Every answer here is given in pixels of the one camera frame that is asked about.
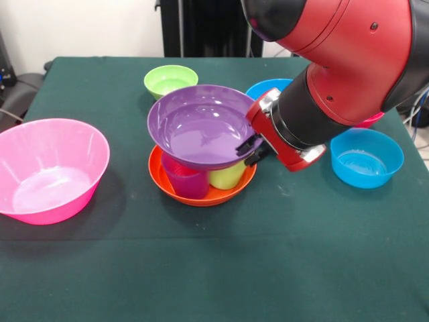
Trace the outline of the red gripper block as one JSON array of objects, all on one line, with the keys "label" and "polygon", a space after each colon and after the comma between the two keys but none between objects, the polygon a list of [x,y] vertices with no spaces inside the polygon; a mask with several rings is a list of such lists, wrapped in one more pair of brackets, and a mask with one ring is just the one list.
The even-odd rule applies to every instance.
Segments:
[{"label": "red gripper block", "polygon": [[[255,101],[246,114],[251,127],[256,134],[249,136],[242,144],[235,148],[236,155],[241,157],[254,149],[256,143],[262,138],[273,148],[277,159],[291,172],[303,170],[317,161],[317,148],[313,148],[304,156],[304,151],[299,151],[287,144],[275,130],[271,117],[263,112],[261,107],[263,99]],[[246,166],[254,166],[267,156],[267,148],[256,149],[244,161]]]}]

